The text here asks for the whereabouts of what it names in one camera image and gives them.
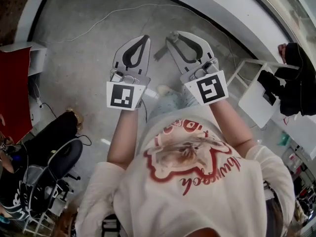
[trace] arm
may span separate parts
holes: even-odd
[[[276,193],[281,205],[284,226],[289,226],[294,214],[295,194],[292,177],[282,159],[261,145],[251,148],[246,159],[255,160],[260,164],[262,179],[267,181]]]
[[[108,162],[127,169],[134,159],[138,110],[122,110],[108,153]]]
[[[11,164],[11,161],[9,157],[2,151],[0,150],[0,159],[2,160],[2,166],[9,171],[10,173],[14,173],[13,166]]]
[[[210,108],[227,143],[245,158],[249,149],[256,145],[249,127],[226,100],[210,104]]]
[[[99,162],[96,165],[76,218],[76,232],[80,236],[100,236],[104,218],[114,213],[113,192],[124,172],[112,163]]]

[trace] white cable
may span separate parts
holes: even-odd
[[[38,87],[38,85],[37,85],[37,83],[36,83],[36,80],[34,81],[34,83],[35,83],[35,85],[36,85],[36,88],[38,89],[38,92],[39,92],[39,97],[37,97],[37,96],[36,96],[36,94],[35,94],[35,90],[34,90],[34,87],[33,87],[33,90],[34,90],[34,95],[35,95],[35,97],[36,97],[36,98],[39,98],[39,99],[40,99],[40,89],[39,89],[39,87]]]
[[[154,6],[174,6],[174,7],[184,8],[184,9],[186,9],[186,10],[192,12],[193,14],[195,14],[196,16],[198,16],[199,18],[205,20],[205,21],[206,21],[207,23],[209,23],[210,25],[214,26],[214,25],[213,25],[211,22],[209,22],[207,19],[205,19],[205,18],[203,18],[203,17],[197,15],[194,11],[192,11],[192,10],[190,10],[190,9],[184,7],[184,6],[176,5],[176,4],[145,3],[145,4],[142,4],[142,5],[140,5],[140,6],[133,7],[133,8],[125,8],[125,9],[113,10],[113,11],[111,11],[108,15],[106,15],[104,18],[102,18],[101,20],[99,20],[98,22],[96,22],[94,25],[92,25],[88,31],[84,32],[83,34],[78,35],[77,37],[75,37],[75,38],[73,38],[73,39],[65,39],[65,40],[56,41],[56,42],[49,42],[49,41],[42,41],[42,40],[39,40],[39,41],[40,41],[40,42],[43,42],[43,43],[47,43],[47,44],[63,43],[63,42],[66,42],[66,41],[71,42],[71,41],[74,41],[74,40],[78,39],[79,37],[81,37],[81,36],[83,36],[83,35],[89,33],[89,32],[92,30],[93,27],[95,27],[97,24],[101,23],[101,22],[102,22],[103,20],[105,20],[108,16],[110,16],[113,12],[123,11],[123,10],[134,10],[134,9],[137,9],[137,8],[140,8],[140,7],[143,7],[143,6],[147,6],[147,5],[154,5]],[[221,30],[218,29],[217,27],[215,27],[215,28],[216,28],[217,30],[219,30],[222,34],[224,34],[224,35],[226,36],[226,38],[227,38],[227,40],[228,40],[229,50],[230,50],[230,53],[231,53],[232,56],[233,56],[234,66],[235,66],[235,69],[236,69],[236,68],[237,68],[236,60],[235,60],[235,56],[234,56],[234,53],[233,53],[233,50],[232,50],[231,41],[230,41],[229,37],[227,36],[226,33],[224,33],[223,31],[221,31]],[[244,79],[244,80],[246,80],[246,81],[249,81],[249,82],[252,82],[251,80],[248,80],[248,79],[244,78],[243,76],[241,76],[239,73],[238,73],[238,75],[239,75],[242,79]]]
[[[17,146],[15,146],[15,145],[6,145],[7,147],[15,147],[15,148],[18,148],[19,149],[19,147],[17,147]]]
[[[28,169],[28,168],[29,168],[29,155],[28,155],[28,151],[27,151],[27,149],[26,149],[26,147],[25,147],[25,145],[24,145],[24,143],[23,143],[22,140],[21,140],[21,143],[22,143],[23,147],[25,148],[26,156],[27,156],[27,159],[28,159],[28,162],[27,162],[27,169]]]

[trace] red panel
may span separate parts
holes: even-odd
[[[14,143],[21,140],[31,129],[28,71],[30,47],[14,52],[0,51],[0,131],[12,137]]]

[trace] white stool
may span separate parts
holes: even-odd
[[[51,227],[47,227],[45,226],[42,222],[43,221],[47,221]],[[35,228],[35,231],[33,231],[32,229],[28,229],[27,226],[31,223],[31,222],[36,222],[37,223],[37,226]],[[36,219],[33,219],[31,217],[28,217],[28,219],[26,220],[25,222],[25,225],[24,225],[24,228],[23,228],[23,232],[24,233],[25,231],[27,232],[30,232],[30,233],[33,233],[33,236],[36,236],[36,235],[39,235],[39,236],[44,236],[44,237],[50,237],[52,231],[53,231],[53,228],[55,226],[55,222],[46,215],[46,213],[44,212],[41,216],[40,216],[40,219],[39,220],[36,220]],[[39,230],[40,228],[46,228],[48,229],[49,231],[49,235],[44,235],[44,234],[40,234],[39,233]]]
[[[243,79],[238,75],[240,70],[246,63],[253,63],[261,65],[260,71],[257,73],[251,84],[248,86]],[[232,82],[234,78],[237,78],[241,84],[246,88],[246,91],[243,93],[241,99],[239,100],[238,105],[251,117],[251,119],[260,127],[263,128],[269,119],[272,117],[274,112],[280,106],[280,100],[276,97],[275,102],[271,105],[265,98],[264,87],[257,81],[259,74],[262,70],[266,70],[274,74],[271,68],[275,70],[277,68],[291,68],[291,69],[298,69],[298,67],[275,63],[275,62],[266,62],[260,60],[253,60],[253,59],[245,59],[241,61],[238,68],[231,76],[231,78],[227,81],[227,87]]]

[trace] seated person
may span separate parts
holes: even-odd
[[[280,99],[280,112],[286,116],[301,113],[304,115],[316,114],[316,71],[308,55],[297,43],[288,43],[278,46],[283,62],[298,67],[278,68],[273,75],[265,70],[261,71],[258,82],[267,92],[271,92]],[[278,78],[286,81],[285,86]]]
[[[71,109],[51,122],[36,137],[25,142],[21,149],[10,157],[0,151],[0,215],[6,218],[24,220],[28,213],[20,201],[21,183],[28,166],[47,166],[51,152],[58,150],[75,138],[81,127],[82,118]]]

